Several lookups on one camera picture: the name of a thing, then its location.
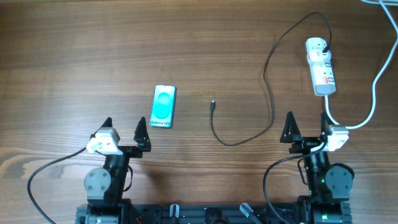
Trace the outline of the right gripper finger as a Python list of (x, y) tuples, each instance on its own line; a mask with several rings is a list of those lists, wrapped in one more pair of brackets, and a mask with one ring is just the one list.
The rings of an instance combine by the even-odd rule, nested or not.
[(294, 143), (299, 141), (301, 141), (301, 133), (293, 112), (289, 111), (286, 116), (285, 126), (280, 137), (280, 142)]
[(329, 116), (326, 112), (321, 113), (321, 133), (322, 134), (331, 134), (330, 125), (333, 122), (330, 120)]

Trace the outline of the turquoise screen smartphone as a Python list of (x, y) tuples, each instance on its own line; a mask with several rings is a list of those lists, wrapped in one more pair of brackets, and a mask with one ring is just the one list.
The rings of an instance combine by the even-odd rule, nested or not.
[(156, 128), (171, 128), (174, 117), (176, 87), (156, 85), (149, 124)]

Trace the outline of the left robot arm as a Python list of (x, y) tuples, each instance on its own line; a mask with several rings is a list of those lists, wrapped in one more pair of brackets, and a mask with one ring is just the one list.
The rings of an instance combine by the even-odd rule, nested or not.
[(123, 198), (123, 193), (131, 188), (125, 186), (127, 174), (133, 174), (130, 159), (140, 159), (144, 152), (151, 151), (144, 117), (137, 124), (134, 140), (135, 146), (120, 146), (110, 117), (90, 136), (86, 148), (90, 153), (104, 155), (105, 161), (103, 167), (89, 171), (84, 179), (88, 203), (76, 209), (76, 224), (142, 223), (140, 213), (130, 199)]

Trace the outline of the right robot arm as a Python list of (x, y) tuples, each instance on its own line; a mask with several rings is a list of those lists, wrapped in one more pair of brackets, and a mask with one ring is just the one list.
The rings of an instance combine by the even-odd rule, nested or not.
[(283, 213), (294, 223), (351, 223), (351, 210), (346, 203), (353, 186), (354, 171), (351, 167), (329, 161), (328, 153), (341, 148), (348, 140), (345, 126), (332, 124), (325, 113), (321, 114), (319, 137), (303, 137), (293, 112), (286, 116), (280, 142), (291, 143), (290, 154), (298, 154), (305, 173), (302, 181), (308, 186), (309, 195), (299, 196), (292, 208), (292, 215)]

